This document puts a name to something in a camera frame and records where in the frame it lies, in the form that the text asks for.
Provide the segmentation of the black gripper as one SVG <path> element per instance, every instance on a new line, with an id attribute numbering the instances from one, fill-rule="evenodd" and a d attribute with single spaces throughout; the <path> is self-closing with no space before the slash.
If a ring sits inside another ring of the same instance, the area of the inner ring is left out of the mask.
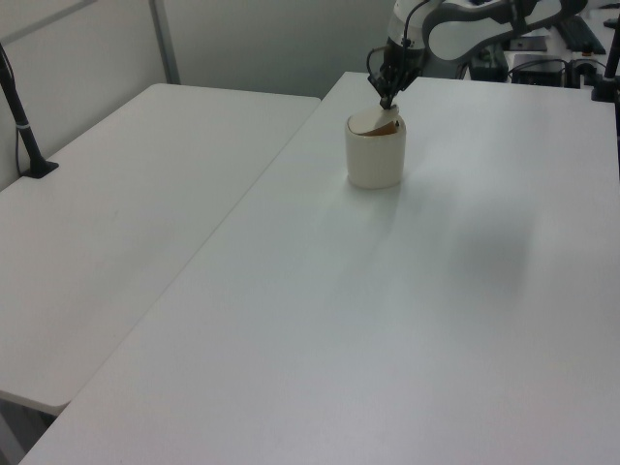
<path id="1" fill-rule="evenodd" d="M 426 60 L 424 48 L 386 44 L 366 56 L 368 80 L 380 95 L 380 106 L 391 109 L 395 98 L 421 76 Z"/>

